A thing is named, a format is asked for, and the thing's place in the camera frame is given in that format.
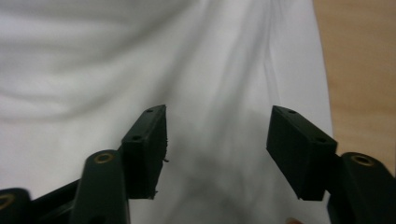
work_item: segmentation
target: wooden table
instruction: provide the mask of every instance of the wooden table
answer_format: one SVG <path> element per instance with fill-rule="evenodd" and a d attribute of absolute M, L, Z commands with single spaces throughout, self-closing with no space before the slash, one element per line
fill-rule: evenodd
<path fill-rule="evenodd" d="M 395 175 L 396 1 L 314 0 L 338 154 L 357 151 Z"/>

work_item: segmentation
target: white cloth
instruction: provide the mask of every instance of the white cloth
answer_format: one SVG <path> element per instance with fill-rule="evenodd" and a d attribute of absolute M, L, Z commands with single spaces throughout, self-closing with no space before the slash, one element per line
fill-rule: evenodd
<path fill-rule="evenodd" d="M 0 2 L 0 189 L 79 178 L 162 104 L 170 162 L 132 223 L 329 223 L 265 149 L 272 105 L 332 133 L 310 0 Z"/>

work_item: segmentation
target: wooden surface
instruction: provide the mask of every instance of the wooden surface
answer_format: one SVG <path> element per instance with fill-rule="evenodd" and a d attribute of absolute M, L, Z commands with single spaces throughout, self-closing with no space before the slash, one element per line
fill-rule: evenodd
<path fill-rule="evenodd" d="M 357 151 L 395 175 L 396 1 L 314 0 L 338 154 Z"/>

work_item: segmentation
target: light wood tabletop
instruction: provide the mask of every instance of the light wood tabletop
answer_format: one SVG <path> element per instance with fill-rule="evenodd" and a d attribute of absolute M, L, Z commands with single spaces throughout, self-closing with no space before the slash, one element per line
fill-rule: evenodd
<path fill-rule="evenodd" d="M 395 175 L 396 1 L 314 0 L 337 153 L 356 151 Z"/>

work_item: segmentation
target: brown table surface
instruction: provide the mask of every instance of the brown table surface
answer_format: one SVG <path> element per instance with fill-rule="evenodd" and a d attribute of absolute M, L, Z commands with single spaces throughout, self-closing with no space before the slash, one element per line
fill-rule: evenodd
<path fill-rule="evenodd" d="M 337 153 L 356 151 L 395 175 L 396 1 L 314 0 Z"/>

